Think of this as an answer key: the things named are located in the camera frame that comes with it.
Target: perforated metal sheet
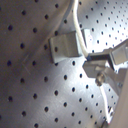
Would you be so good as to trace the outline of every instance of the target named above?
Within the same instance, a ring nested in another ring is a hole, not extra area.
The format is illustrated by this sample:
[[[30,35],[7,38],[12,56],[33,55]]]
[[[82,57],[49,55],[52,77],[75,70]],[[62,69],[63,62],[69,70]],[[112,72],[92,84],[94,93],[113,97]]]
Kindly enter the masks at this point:
[[[82,0],[81,28],[91,29],[93,52],[128,37],[124,0]],[[48,39],[74,31],[73,0],[0,1],[0,127],[94,128],[105,116],[103,98],[83,71],[84,58],[53,64]],[[104,85],[109,106],[118,97]]]

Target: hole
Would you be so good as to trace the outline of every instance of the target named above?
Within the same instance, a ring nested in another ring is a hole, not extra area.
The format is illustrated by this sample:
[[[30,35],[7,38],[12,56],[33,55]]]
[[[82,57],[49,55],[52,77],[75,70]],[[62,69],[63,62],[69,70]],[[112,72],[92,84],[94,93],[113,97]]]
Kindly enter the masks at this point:
[[[58,91],[56,90],[56,91],[54,92],[54,94],[55,94],[55,96],[58,96]]]
[[[82,5],[82,2],[81,1],[79,2],[79,5]]]
[[[22,116],[25,117],[27,113],[25,111],[22,112]]]
[[[24,84],[24,83],[25,83],[24,78],[21,78],[21,79],[20,79],[20,83],[21,83],[21,84]]]
[[[88,111],[88,108],[87,107],[85,108],[85,111]]]
[[[56,122],[56,123],[58,122],[58,118],[55,118],[55,122]]]
[[[89,86],[88,85],[86,85],[86,89],[88,89],[89,88]]]
[[[48,46],[47,44],[44,45],[44,50],[47,50],[48,49]]]
[[[98,103],[96,103],[96,106],[98,106]]]
[[[45,111],[45,112],[48,112],[48,110],[49,110],[48,107],[45,107],[45,108],[44,108],[44,111]]]
[[[47,76],[44,77],[44,82],[48,82],[48,77]]]
[[[99,20],[96,20],[97,23],[99,23]]]
[[[36,123],[36,124],[34,124],[34,127],[35,127],[35,128],[38,128],[38,127],[39,127],[39,125]]]
[[[86,15],[85,17],[86,17],[86,19],[88,19],[88,15]]]
[[[93,118],[93,115],[91,115],[90,118]]]
[[[67,20],[66,19],[64,20],[64,23],[67,24]]]
[[[22,10],[22,15],[25,16],[26,15],[26,10]]]
[[[82,28],[82,24],[80,24],[80,28]]]
[[[37,99],[37,94],[36,93],[34,93],[33,98]]]
[[[72,92],[75,92],[75,87],[72,88]]]
[[[55,31],[54,34],[55,34],[55,36],[57,36],[58,35],[58,31]]]
[[[78,124],[81,124],[81,121],[79,121]]]
[[[97,44],[99,44],[99,40],[97,40]]]
[[[82,98],[79,99],[79,102],[82,102]]]
[[[24,44],[24,43],[21,43],[21,44],[20,44],[20,48],[21,48],[21,49],[24,49],[24,48],[25,48],[25,44]]]
[[[13,30],[13,26],[12,26],[12,25],[9,25],[9,26],[8,26],[8,30],[9,30],[9,31],[12,31],[12,30]]]
[[[64,80],[67,80],[67,75],[64,75]]]
[[[13,102],[12,96],[9,96],[9,97],[8,97],[8,101],[9,101],[9,102]]]
[[[32,65],[33,65],[33,66],[35,66],[35,65],[36,65],[36,61],[35,61],[35,60],[32,62]]]
[[[49,18],[49,16],[47,14],[44,17],[45,17],[46,20],[48,20],[48,18]]]
[[[74,112],[72,112],[72,114],[71,114],[72,116],[75,116],[75,113]]]
[[[12,65],[11,60],[8,60],[8,62],[7,62],[7,66],[10,67],[11,65]]]
[[[33,28],[33,32],[34,33],[37,33],[37,28]]]
[[[93,94],[91,95],[91,98],[94,98],[94,95]]]
[[[82,78],[82,74],[80,74],[80,78]]]
[[[75,66],[75,64],[76,64],[75,61],[72,61],[72,65]]]
[[[67,107],[67,102],[64,103],[64,107]]]
[[[35,2],[37,3],[39,0],[35,0]]]
[[[55,52],[58,52],[58,47],[55,47],[55,49],[54,49],[54,50],[55,50]]]
[[[56,7],[56,8],[59,8],[59,5],[58,5],[58,4],[55,4],[55,7]]]
[[[94,28],[92,28],[92,32],[94,32]]]
[[[103,31],[101,32],[101,34],[102,34],[102,35],[104,34]]]
[[[55,66],[58,66],[58,63],[55,63]]]

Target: white surface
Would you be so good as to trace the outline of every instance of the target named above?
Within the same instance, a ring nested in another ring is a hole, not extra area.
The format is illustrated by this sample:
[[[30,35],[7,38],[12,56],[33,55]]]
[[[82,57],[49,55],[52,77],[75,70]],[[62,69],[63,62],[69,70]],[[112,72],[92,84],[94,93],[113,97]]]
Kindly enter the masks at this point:
[[[115,115],[109,128],[127,128],[128,127],[128,71],[125,77],[123,89],[117,104]]]
[[[100,91],[101,91],[101,94],[102,94],[103,99],[104,99],[104,108],[105,108],[106,119],[107,119],[107,122],[110,123],[111,119],[108,115],[108,101],[107,101],[107,96],[104,92],[104,87],[103,86],[100,86]]]
[[[77,32],[77,35],[78,35],[78,39],[79,39],[79,42],[80,42],[82,52],[83,52],[84,56],[87,57],[88,52],[87,52],[87,49],[86,49],[86,46],[85,46],[85,43],[84,43],[84,39],[83,39],[82,32],[81,32],[80,27],[79,27],[78,18],[77,18],[78,2],[79,2],[78,0],[74,0],[73,20],[74,20],[74,25],[75,25],[75,28],[76,28],[76,32]]]

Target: gray metal surface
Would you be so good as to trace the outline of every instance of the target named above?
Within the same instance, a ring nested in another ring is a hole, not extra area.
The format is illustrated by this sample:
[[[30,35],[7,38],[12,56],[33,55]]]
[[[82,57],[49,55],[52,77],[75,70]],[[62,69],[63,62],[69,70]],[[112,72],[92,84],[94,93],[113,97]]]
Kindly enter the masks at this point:
[[[93,52],[128,37],[127,2],[81,0],[79,23],[92,30]],[[51,59],[48,39],[75,30],[72,5],[73,0],[0,0],[0,127],[101,126],[103,98],[83,71],[84,58],[56,65]],[[118,97],[104,87],[115,109]]]

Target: metal bracket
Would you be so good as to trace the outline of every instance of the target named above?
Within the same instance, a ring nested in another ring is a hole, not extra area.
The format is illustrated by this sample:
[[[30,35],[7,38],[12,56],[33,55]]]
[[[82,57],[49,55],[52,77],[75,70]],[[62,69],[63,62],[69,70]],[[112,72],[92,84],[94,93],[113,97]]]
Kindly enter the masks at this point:
[[[127,69],[120,69],[119,73],[115,73],[111,68],[105,66],[105,61],[87,61],[83,64],[83,69],[89,78],[97,78],[97,74],[104,73],[105,81],[108,83],[116,94],[119,96],[121,88],[119,83],[123,85]]]
[[[128,61],[128,39],[113,49],[112,56],[116,65]]]
[[[84,29],[82,30],[82,34],[85,40],[85,45],[90,48],[93,40],[92,36],[90,35],[90,30]],[[68,34],[52,37],[49,41],[54,63],[58,63],[67,58],[80,57],[83,55],[75,31]]]

